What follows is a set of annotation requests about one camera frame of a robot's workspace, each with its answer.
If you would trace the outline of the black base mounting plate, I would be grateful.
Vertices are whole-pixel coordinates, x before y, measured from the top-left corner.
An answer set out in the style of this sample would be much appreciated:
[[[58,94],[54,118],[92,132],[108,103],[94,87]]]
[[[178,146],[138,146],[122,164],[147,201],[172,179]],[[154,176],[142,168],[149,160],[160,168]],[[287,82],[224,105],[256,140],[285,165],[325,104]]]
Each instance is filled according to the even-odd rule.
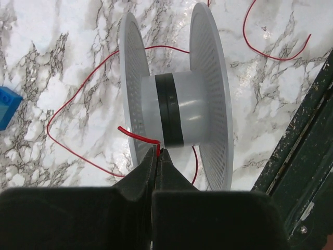
[[[273,199],[291,249],[322,249],[332,240],[332,56],[253,189]]]

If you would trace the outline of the white perforated cable spool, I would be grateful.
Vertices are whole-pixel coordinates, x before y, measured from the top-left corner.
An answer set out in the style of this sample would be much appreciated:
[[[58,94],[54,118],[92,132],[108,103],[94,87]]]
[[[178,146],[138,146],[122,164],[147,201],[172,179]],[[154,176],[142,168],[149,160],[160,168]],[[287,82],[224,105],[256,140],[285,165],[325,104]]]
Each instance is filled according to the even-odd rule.
[[[120,25],[120,72],[132,163],[150,143],[198,146],[208,186],[229,190],[233,174],[233,119],[223,48],[212,12],[197,3],[191,15],[190,69],[151,75],[141,32],[132,13]]]

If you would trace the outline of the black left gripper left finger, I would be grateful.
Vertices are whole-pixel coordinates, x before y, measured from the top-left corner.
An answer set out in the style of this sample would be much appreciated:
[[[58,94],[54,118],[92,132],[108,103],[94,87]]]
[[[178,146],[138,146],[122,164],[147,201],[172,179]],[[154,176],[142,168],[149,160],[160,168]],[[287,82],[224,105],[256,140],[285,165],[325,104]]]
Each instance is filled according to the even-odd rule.
[[[156,148],[109,187],[1,192],[1,249],[150,249]]]

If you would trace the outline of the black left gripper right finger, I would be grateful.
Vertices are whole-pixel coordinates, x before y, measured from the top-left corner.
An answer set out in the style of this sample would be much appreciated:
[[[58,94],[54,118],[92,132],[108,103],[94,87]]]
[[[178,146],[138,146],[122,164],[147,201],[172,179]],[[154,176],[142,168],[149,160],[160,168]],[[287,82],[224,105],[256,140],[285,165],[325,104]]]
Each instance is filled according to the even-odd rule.
[[[273,204],[253,191],[200,191],[173,165],[167,150],[158,160],[152,194],[154,249],[289,249]]]

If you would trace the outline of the blue toy brick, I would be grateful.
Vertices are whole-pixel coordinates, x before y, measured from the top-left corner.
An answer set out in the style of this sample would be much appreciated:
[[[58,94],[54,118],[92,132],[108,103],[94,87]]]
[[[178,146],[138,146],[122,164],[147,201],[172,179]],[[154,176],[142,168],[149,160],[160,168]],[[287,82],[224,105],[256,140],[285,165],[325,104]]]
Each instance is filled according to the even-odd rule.
[[[13,115],[15,114],[17,108],[19,107],[22,96],[15,93],[11,89],[5,86],[1,86],[1,125],[0,130],[4,131]]]

